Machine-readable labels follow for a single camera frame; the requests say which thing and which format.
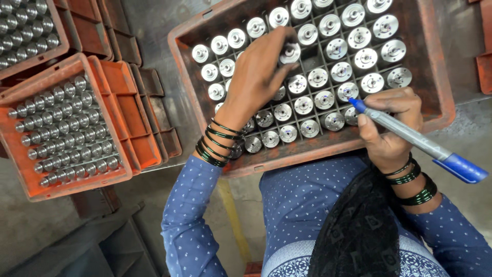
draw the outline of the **dark gray surface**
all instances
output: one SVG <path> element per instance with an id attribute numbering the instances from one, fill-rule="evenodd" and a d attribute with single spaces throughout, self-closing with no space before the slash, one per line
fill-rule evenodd
<path id="1" fill-rule="evenodd" d="M 146 171 L 184 164 L 201 133 L 186 96 L 167 34 L 218 0 L 122 0 L 132 33 L 137 37 L 143 67 L 159 73 L 169 121 L 176 127 L 182 156 Z M 485 51 L 482 18 L 477 4 L 465 0 L 433 0 L 444 58 L 456 104 L 490 98 L 480 92 L 475 57 Z"/>

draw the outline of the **black bangle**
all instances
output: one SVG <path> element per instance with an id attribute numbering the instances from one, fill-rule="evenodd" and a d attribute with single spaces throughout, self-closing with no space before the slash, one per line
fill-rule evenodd
<path id="1" fill-rule="evenodd" d="M 389 184 L 401 185 L 401 184 L 405 184 L 405 183 L 408 183 L 410 181 L 415 180 L 420 175 L 421 168 L 420 168 L 419 164 L 417 163 L 417 161 L 415 161 L 415 159 L 412 159 L 412 163 L 414 166 L 412 168 L 412 171 L 410 171 L 410 173 L 408 173 L 407 175 L 400 177 L 400 178 L 387 179 Z"/>
<path id="2" fill-rule="evenodd" d="M 229 132 L 236 133 L 236 134 L 238 134 L 238 135 L 240 135 L 240 136 L 244 136 L 244 135 L 245 135 L 245 134 L 244 134 L 244 132 L 241 132 L 241 131 L 234 131 L 234 130 L 232 130 L 232 129 L 229 129 L 229 128 L 225 127 L 224 125 L 221 125 L 221 124 L 217 123 L 217 122 L 215 121 L 215 118 L 213 118 L 213 117 L 212 117 L 212 122 L 213 122 L 215 125 L 217 125 L 217 126 L 221 127 L 222 129 L 224 129 L 224 130 L 228 130 Z"/>
<path id="3" fill-rule="evenodd" d="M 426 185 L 421 192 L 419 192 L 416 196 L 410 198 L 398 198 L 400 205 L 403 206 L 417 206 L 423 204 L 430 199 L 434 198 L 437 193 L 437 186 L 434 181 L 425 173 L 422 175 L 426 178 Z"/>
<path id="4" fill-rule="evenodd" d="M 396 175 L 398 173 L 401 173 L 403 172 L 405 169 L 407 169 L 410 164 L 412 163 L 412 160 L 413 160 L 413 157 L 412 157 L 412 152 L 410 152 L 410 155 L 408 156 L 408 161 L 406 162 L 405 166 L 402 167 L 401 169 L 395 171 L 395 172 L 392 172 L 392 173 L 388 173 L 388 174 L 381 174 L 383 176 L 392 176 L 392 175 Z"/>

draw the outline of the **green bangle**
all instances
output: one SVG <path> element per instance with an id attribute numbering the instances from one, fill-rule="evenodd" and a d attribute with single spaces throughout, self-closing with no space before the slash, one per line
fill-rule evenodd
<path id="1" fill-rule="evenodd" d="M 432 179 L 427 174 L 422 172 L 422 175 L 426 178 L 426 185 L 425 185 L 424 189 L 422 189 L 422 191 L 419 192 L 414 197 L 405 198 L 405 199 L 398 198 L 400 205 L 417 206 L 417 205 L 421 205 L 421 204 L 431 200 L 432 198 L 434 198 L 434 196 L 437 193 L 436 184 L 434 183 L 434 181 L 432 181 Z"/>

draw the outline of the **crate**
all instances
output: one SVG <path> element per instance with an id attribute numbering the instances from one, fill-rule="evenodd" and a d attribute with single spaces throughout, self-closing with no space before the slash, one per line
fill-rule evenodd
<path id="1" fill-rule="evenodd" d="M 350 3 L 356 2 L 363 4 L 360 0 L 353 0 Z M 277 6 L 286 7 L 285 5 L 285 2 L 281 0 L 225 0 L 212 6 L 209 10 L 197 14 L 169 33 L 168 43 L 171 52 L 178 64 L 184 88 L 195 110 L 202 131 L 210 124 L 210 118 L 215 114 L 214 106 L 217 102 L 208 97 L 208 84 L 202 79 L 200 74 L 201 65 L 197 64 L 191 56 L 193 47 L 199 43 L 210 44 L 212 37 L 227 35 L 233 28 L 241 28 L 245 31 L 248 19 L 257 16 L 265 19 L 272 9 Z M 309 20 L 305 23 L 312 23 L 318 26 L 324 15 L 330 13 L 340 15 L 347 5 L 337 6 L 335 3 L 329 12 L 321 15 L 311 14 Z M 422 114 L 425 121 L 424 132 L 448 126 L 455 117 L 455 108 L 434 18 L 432 1 L 394 0 L 388 13 L 394 14 L 398 18 L 400 22 L 399 36 L 407 45 L 407 54 L 403 61 L 403 66 L 409 68 L 412 72 L 413 81 L 410 86 L 422 98 Z M 362 26 L 371 26 L 373 22 L 374 20 L 364 21 Z M 298 30 L 305 23 L 294 27 Z M 316 67 L 324 68 L 329 72 L 333 63 L 316 57 L 322 57 L 322 47 L 331 39 L 337 37 L 346 38 L 349 32 L 340 31 L 338 35 L 328 39 L 319 37 L 317 46 L 315 46 L 317 49 L 314 51 L 311 49 L 301 55 L 301 67 L 297 69 L 295 74 L 301 71 L 300 74 L 307 77 L 307 73 Z M 236 57 L 237 54 L 234 51 L 229 57 Z M 351 64 L 350 59 L 347 57 L 341 61 Z M 330 81 L 328 90 L 334 93 L 338 86 Z M 311 91 L 308 88 L 306 96 L 313 98 L 313 94 L 315 94 L 315 91 Z M 289 95 L 285 103 L 293 107 L 293 101 L 295 99 L 292 99 Z M 272 111 L 277 104 L 280 103 L 270 102 L 266 108 Z M 335 109 L 331 111 L 340 111 L 341 108 L 344 107 L 336 104 Z M 306 119 L 318 121 L 318 116 L 327 112 L 329 111 L 315 111 L 313 116 L 306 118 L 300 117 L 293 111 L 294 121 L 285 123 L 276 121 L 272 128 L 261 129 L 255 134 L 262 135 L 265 131 L 271 129 L 279 132 L 279 129 L 287 124 L 294 124 L 299 130 L 299 122 Z M 223 175 L 237 177 L 254 172 L 263 172 L 362 147 L 364 147 L 364 144 L 359 138 L 357 127 L 346 126 L 336 133 L 321 130 L 319 135 L 310 139 L 298 134 L 297 139 L 292 143 L 281 143 L 273 149 L 265 149 L 263 147 L 256 154 L 245 153 L 238 160 L 229 162 L 224 168 Z"/>
<path id="2" fill-rule="evenodd" d="M 91 177 L 72 180 L 63 184 L 58 182 L 57 184 L 44 188 L 39 185 L 39 181 L 47 173 L 37 174 L 34 172 L 33 167 L 38 160 L 33 161 L 28 158 L 27 152 L 29 148 L 21 144 L 22 134 L 15 131 L 14 124 L 16 120 L 7 117 L 7 110 L 10 107 L 15 108 L 26 98 L 51 88 L 70 77 L 79 75 L 81 72 L 85 72 L 89 78 L 89 83 L 92 85 L 97 102 L 100 104 L 100 109 L 111 137 L 115 138 L 113 141 L 117 147 L 123 166 L 119 166 L 114 171 L 98 173 Z M 103 96 L 99 88 L 95 85 L 96 77 L 96 73 L 91 69 L 86 56 L 78 53 L 0 94 L 0 139 L 9 158 L 18 171 L 20 183 L 30 201 L 37 202 L 95 189 L 123 182 L 132 177 L 132 170 L 124 145 L 116 139 L 117 130 L 112 123 L 108 109 L 102 104 Z"/>

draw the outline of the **concrete floor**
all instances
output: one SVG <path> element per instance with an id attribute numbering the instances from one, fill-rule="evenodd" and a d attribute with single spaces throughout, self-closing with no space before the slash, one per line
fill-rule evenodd
<path id="1" fill-rule="evenodd" d="M 470 159 L 492 172 L 492 100 L 457 106 L 457 117 L 446 129 L 429 134 L 443 146 Z M 463 214 L 492 242 L 492 177 L 478 185 L 466 185 L 435 165 L 419 150 L 413 151 L 423 171 L 428 173 L 460 208 Z M 165 272 L 165 251 L 160 236 L 162 210 L 179 168 L 145 173 L 116 185 L 124 206 L 145 201 L 146 206 L 136 216 L 137 225 L 158 270 Z M 263 259 L 265 229 L 258 181 L 261 174 L 230 180 L 242 230 L 249 244 L 253 261 Z M 68 197 L 39 203 L 27 201 L 12 170 L 10 161 L 0 159 L 0 274 L 58 240 L 82 221 Z M 220 244 L 218 256 L 230 277 L 242 276 L 244 265 L 236 245 L 231 225 L 217 191 L 214 191 L 204 216 Z"/>

